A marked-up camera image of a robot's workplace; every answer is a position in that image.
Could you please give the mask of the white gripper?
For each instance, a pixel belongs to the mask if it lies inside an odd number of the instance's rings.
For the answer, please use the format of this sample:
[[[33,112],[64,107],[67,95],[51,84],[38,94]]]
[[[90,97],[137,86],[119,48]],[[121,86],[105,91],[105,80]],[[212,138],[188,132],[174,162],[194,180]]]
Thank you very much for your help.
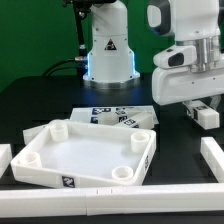
[[[152,96],[159,105],[183,102],[187,115],[194,118],[193,102],[211,97],[209,106],[216,110],[224,94],[224,53],[219,46],[205,51],[195,46],[176,46],[153,58],[157,68],[152,74]]]

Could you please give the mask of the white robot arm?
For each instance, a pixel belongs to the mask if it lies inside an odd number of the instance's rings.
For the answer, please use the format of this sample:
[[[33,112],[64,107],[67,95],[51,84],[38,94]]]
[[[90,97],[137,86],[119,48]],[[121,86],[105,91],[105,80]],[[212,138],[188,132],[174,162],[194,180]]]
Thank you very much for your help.
[[[119,0],[95,3],[92,13],[93,46],[87,54],[84,83],[122,88],[137,81],[126,7]],[[219,42],[224,0],[150,0],[147,18],[154,33],[175,40],[153,58],[152,97],[157,104],[224,94],[224,53]]]

